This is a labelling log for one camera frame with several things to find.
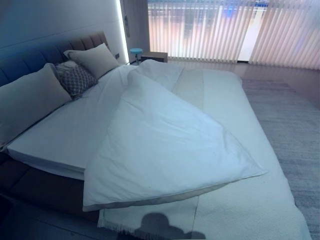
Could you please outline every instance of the nightstand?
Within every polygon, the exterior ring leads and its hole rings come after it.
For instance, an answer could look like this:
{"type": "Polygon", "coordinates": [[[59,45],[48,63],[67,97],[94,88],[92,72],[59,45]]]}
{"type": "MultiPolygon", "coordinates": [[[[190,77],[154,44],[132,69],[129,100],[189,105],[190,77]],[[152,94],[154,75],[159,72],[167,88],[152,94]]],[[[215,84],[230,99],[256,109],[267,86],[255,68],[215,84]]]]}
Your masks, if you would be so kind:
{"type": "Polygon", "coordinates": [[[167,63],[168,62],[168,53],[167,52],[156,52],[156,51],[148,51],[144,52],[141,55],[141,62],[147,59],[152,59],[158,62],[167,63]]]}

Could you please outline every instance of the checkered cushion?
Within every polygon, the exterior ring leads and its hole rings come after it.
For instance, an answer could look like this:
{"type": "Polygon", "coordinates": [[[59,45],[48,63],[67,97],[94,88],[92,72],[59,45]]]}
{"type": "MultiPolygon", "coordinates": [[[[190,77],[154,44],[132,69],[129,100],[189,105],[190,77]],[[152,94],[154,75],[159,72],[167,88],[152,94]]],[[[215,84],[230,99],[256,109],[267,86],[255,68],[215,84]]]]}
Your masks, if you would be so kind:
{"type": "Polygon", "coordinates": [[[98,80],[74,61],[63,62],[55,68],[60,84],[73,99],[81,97],[85,90],[98,83],[98,80]]]}

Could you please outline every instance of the floor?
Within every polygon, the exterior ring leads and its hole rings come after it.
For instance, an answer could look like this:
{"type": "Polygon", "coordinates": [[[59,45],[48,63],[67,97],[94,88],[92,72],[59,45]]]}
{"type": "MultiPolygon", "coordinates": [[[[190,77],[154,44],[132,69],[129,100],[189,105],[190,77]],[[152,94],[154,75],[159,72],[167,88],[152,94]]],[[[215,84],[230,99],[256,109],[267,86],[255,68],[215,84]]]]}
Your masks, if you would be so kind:
{"type": "MultiPolygon", "coordinates": [[[[320,109],[320,71],[257,66],[247,63],[203,63],[169,61],[187,68],[231,71],[242,78],[272,80],[289,84],[298,94],[320,109]]],[[[13,207],[0,224],[2,240],[129,240],[96,224],[67,214],[42,209],[10,198],[13,207]]]]}

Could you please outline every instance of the duvet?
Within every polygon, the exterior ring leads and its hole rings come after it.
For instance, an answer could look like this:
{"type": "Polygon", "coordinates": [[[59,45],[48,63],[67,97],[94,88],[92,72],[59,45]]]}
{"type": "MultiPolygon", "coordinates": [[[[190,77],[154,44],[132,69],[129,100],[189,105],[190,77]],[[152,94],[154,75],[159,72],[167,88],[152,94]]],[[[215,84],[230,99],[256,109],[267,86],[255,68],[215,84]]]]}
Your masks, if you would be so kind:
{"type": "Polygon", "coordinates": [[[85,169],[84,211],[183,200],[267,172],[228,129],[172,93],[182,68],[166,67],[146,61],[129,73],[85,169]]]}

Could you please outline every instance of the side table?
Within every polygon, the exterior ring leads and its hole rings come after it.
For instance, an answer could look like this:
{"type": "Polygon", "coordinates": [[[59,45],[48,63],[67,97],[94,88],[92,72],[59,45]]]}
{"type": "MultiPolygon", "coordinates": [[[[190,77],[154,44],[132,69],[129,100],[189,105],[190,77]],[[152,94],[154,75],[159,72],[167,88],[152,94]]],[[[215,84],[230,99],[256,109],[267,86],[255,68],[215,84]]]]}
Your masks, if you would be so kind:
{"type": "Polygon", "coordinates": [[[144,52],[141,55],[141,62],[147,59],[152,59],[158,62],[167,63],[168,62],[168,53],[167,52],[157,52],[157,51],[148,51],[144,52]]]}
{"type": "Polygon", "coordinates": [[[135,61],[139,65],[138,54],[142,54],[143,50],[141,48],[131,48],[130,53],[135,54],[135,61]]]}

